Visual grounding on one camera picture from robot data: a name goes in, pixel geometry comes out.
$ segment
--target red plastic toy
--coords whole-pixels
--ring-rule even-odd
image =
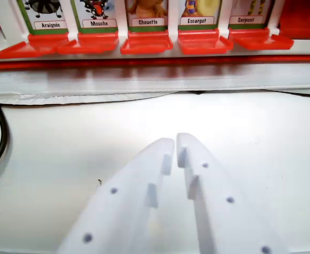
[[[128,35],[128,39],[121,47],[123,55],[159,54],[173,48],[168,31],[144,33],[129,31]]]
[[[185,55],[225,54],[234,47],[233,42],[219,36],[215,30],[178,31],[177,42]]]
[[[310,39],[310,0],[286,0],[280,17],[280,35]]]
[[[113,51],[118,45],[118,35],[115,33],[79,33],[78,41],[72,40],[58,47],[61,55],[69,54],[100,54]]]
[[[278,50],[290,49],[294,41],[281,36],[269,36],[269,29],[231,29],[229,28],[229,39],[248,50]]]
[[[56,53],[69,42],[68,34],[28,35],[29,43],[20,42],[0,51],[0,59],[32,58]]]

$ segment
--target red stripe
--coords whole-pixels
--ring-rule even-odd
[[[0,62],[0,69],[117,67],[117,66],[180,66],[222,63],[310,62],[310,56],[236,56],[145,59],[95,59]]]

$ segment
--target serpent label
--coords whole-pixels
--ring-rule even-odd
[[[264,28],[267,25],[272,6],[272,0],[234,0],[229,28]]]

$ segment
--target white table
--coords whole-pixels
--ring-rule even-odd
[[[146,145],[178,132],[205,143],[290,252],[310,251],[310,98],[178,93],[4,113],[12,140],[0,164],[0,251],[55,251],[98,179],[104,184]],[[198,252],[193,206],[176,165],[153,219],[164,232],[152,242],[154,253]]]

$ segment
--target escargot label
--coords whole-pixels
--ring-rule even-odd
[[[165,31],[168,28],[167,0],[126,0],[131,32]]]
[[[180,0],[179,30],[215,29],[222,0]]]
[[[266,26],[273,0],[234,0],[229,20],[232,29],[262,29]]]
[[[71,0],[80,33],[113,33],[117,31],[115,0]]]
[[[59,0],[17,0],[31,34],[68,33]]]

